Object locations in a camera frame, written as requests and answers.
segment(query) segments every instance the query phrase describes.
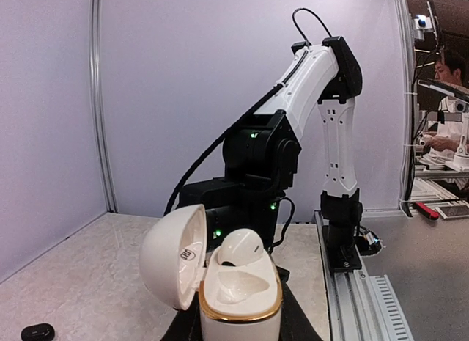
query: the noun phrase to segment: white wall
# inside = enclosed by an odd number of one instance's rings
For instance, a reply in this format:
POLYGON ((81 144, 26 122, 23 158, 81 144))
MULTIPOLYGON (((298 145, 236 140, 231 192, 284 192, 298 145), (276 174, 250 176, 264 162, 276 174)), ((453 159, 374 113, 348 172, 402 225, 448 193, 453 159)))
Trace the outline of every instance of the white wall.
POLYGON ((106 211, 89 0, 0 0, 0 281, 106 211))
MULTIPOLYGON (((394 0, 103 0, 107 140, 122 213, 160 216, 201 151, 266 93, 300 40, 297 7, 316 11, 361 63, 356 170, 366 208, 396 208, 404 138, 404 79, 394 0)), ((325 33, 299 14, 310 40, 325 33)), ((324 153, 319 112, 309 120, 290 191, 296 219, 319 207, 324 153)), ((222 175, 220 152, 193 176, 222 175)))

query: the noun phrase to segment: logo on lid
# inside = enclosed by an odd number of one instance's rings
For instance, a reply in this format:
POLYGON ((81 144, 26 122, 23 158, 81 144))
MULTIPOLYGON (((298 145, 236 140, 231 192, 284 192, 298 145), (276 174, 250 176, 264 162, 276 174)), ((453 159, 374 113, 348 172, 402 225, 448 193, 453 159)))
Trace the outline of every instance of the logo on lid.
POLYGON ((196 254, 192 252, 190 249, 184 248, 180 256, 183 260, 192 260, 193 258, 196 257, 196 254))

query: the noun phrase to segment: desk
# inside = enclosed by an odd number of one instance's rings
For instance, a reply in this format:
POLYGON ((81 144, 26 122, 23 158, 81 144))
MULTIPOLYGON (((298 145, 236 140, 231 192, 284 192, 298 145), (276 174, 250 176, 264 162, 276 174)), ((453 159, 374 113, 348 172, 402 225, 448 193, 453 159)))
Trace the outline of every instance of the desk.
MULTIPOLYGON (((24 327, 50 323, 57 341, 159 340, 176 312, 145 290, 138 267, 141 242, 157 221, 108 213, 1 284, 0 338, 19 340, 24 327)), ((316 225, 290 225, 273 258, 291 271, 298 303, 329 340, 316 225)))
POLYGON ((364 258, 371 275, 387 274, 414 339, 463 341, 469 335, 469 219, 364 219, 385 249, 364 258))

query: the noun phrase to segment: black fabric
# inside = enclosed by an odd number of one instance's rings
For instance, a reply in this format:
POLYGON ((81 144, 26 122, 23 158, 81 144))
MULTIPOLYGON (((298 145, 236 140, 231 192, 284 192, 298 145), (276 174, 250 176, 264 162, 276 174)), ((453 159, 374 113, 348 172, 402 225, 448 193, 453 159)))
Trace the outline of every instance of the black fabric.
POLYGON ((437 132, 438 131, 438 122, 434 123, 430 127, 428 127, 429 132, 437 132))
MULTIPOLYGON (((286 282, 282 282, 282 289, 284 300, 279 341, 322 341, 286 282)), ((189 309, 176 314, 161 341, 202 341, 199 313, 199 297, 195 295, 189 309)))
POLYGON ((443 110, 438 110, 437 117, 438 117, 438 122, 444 125, 445 124, 445 112, 443 110))

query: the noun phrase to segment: black mount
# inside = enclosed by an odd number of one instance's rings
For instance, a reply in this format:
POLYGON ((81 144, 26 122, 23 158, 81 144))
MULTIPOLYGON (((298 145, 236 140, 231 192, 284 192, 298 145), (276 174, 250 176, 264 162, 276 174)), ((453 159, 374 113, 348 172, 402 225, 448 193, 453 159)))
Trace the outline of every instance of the black mount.
POLYGON ((332 48, 339 71, 322 92, 319 103, 323 100, 338 99, 340 104, 345 104, 347 99, 360 95, 363 89, 360 65, 343 37, 326 38, 322 45, 332 48))
POLYGON ((357 188, 351 196, 342 198, 321 195, 321 214, 329 220, 322 227, 322 235, 328 252, 329 269, 332 272, 361 269, 361 261, 355 247, 355 229, 359 229, 363 206, 357 188))
POLYGON ((256 231, 269 249, 278 202, 293 185, 301 147, 284 111, 252 115, 223 145, 225 176, 182 188, 178 207, 202 203, 207 214, 207 248, 241 227, 256 231))

